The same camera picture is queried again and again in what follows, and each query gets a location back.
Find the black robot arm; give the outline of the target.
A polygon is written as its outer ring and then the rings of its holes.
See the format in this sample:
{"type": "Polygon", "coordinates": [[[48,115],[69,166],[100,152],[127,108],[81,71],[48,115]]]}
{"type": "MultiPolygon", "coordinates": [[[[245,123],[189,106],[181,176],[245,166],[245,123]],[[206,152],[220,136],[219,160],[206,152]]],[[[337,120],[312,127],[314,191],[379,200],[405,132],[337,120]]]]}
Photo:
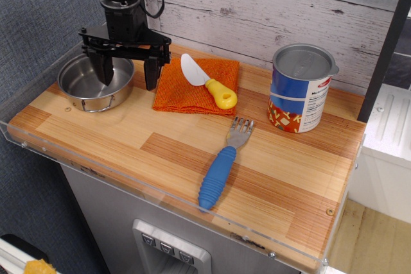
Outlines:
{"type": "Polygon", "coordinates": [[[83,52],[98,80],[105,85],[111,83],[114,58],[142,60],[146,88],[154,90],[162,67],[170,62],[171,39],[151,30],[147,18],[160,17],[164,9],[149,13],[144,0],[100,0],[100,4],[106,24],[79,31],[83,52]]]}

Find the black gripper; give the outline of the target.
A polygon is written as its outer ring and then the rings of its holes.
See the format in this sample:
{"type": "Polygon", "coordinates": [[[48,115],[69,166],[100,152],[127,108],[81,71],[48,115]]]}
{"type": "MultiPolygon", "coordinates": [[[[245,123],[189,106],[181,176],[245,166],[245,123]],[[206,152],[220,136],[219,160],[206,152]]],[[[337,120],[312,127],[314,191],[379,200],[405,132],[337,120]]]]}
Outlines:
{"type": "Polygon", "coordinates": [[[105,10],[106,25],[78,30],[88,48],[103,53],[88,55],[98,80],[110,85],[114,76],[110,56],[145,60],[146,89],[154,90],[161,66],[170,62],[171,39],[148,28],[144,0],[100,0],[100,4],[105,10]]]}

